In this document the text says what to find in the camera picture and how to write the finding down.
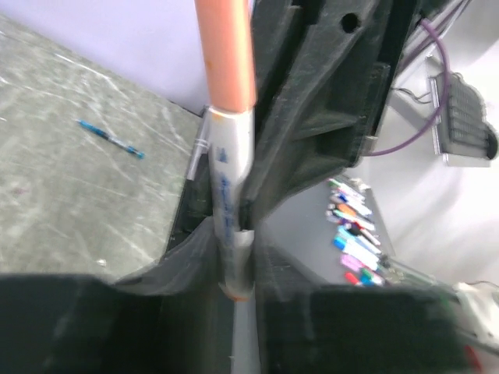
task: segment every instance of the black plastic bracket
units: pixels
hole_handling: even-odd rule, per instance
[[[256,0],[256,149],[242,228],[355,165],[374,136],[421,0]],[[207,163],[186,181],[168,247],[212,214]]]

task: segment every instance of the white surface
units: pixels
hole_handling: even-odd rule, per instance
[[[0,12],[188,110],[207,103],[193,0],[0,0]]]

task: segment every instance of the colorful marker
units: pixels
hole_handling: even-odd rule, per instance
[[[353,240],[345,240],[337,236],[334,238],[333,245],[339,248],[343,253],[355,257],[371,270],[377,270],[380,259]]]
[[[351,283],[351,284],[354,284],[355,286],[362,286],[362,282],[360,280],[357,279],[357,277],[350,273],[350,272],[347,272],[345,273],[345,279]]]
[[[351,221],[351,222],[356,222],[362,228],[365,228],[365,229],[370,230],[370,231],[376,231],[376,227],[366,220],[363,220],[363,219],[358,218],[358,217],[352,217],[349,214],[345,214],[343,212],[340,212],[339,210],[334,210],[333,213],[337,217],[345,218],[346,220]]]
[[[346,253],[342,254],[341,263],[343,266],[348,267],[354,273],[358,273],[359,271],[361,271],[361,269],[364,268],[363,263],[358,261],[358,259],[356,259],[355,257],[347,255]]]

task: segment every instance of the blue pen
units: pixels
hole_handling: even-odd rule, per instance
[[[97,127],[95,126],[92,126],[90,123],[87,123],[83,120],[78,120],[78,123],[85,129],[93,132],[95,135],[98,135],[100,136],[101,138],[103,139],[106,139],[108,142],[110,143],[113,143],[115,144],[116,146],[119,146],[121,149],[127,151],[128,153],[131,153],[131,154],[134,154],[135,156],[137,156],[138,158],[143,158],[143,153],[142,152],[139,152],[138,150],[136,150],[135,148],[133,148],[132,146],[128,146],[126,144],[124,144],[124,142],[122,142],[121,140],[119,139],[116,139],[114,136],[112,135],[109,135],[107,134],[105,131],[101,130],[101,129],[98,129]]]

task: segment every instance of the purple cable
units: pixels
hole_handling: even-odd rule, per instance
[[[449,97],[449,71],[450,71],[447,52],[445,51],[444,44],[442,43],[441,39],[438,37],[437,31],[435,31],[435,29],[430,25],[428,20],[421,19],[421,21],[419,21],[419,24],[427,31],[428,35],[430,35],[430,37],[434,40],[435,44],[437,45],[438,51],[440,52],[440,55],[442,57],[442,64],[444,66],[443,68],[444,92],[442,93],[442,96],[439,98],[438,107],[435,109],[433,114],[428,118],[428,121],[426,121],[426,124],[421,128],[421,130],[419,130],[416,134],[407,139],[405,142],[400,143],[392,148],[388,148],[387,150],[378,150],[376,152],[372,152],[371,154],[367,155],[369,157],[384,156],[385,154],[394,153],[397,152],[398,150],[401,150],[402,148],[406,148],[409,144],[414,143],[426,131],[431,129],[431,127],[436,123],[438,116],[444,110],[445,105],[447,104],[447,100]]]

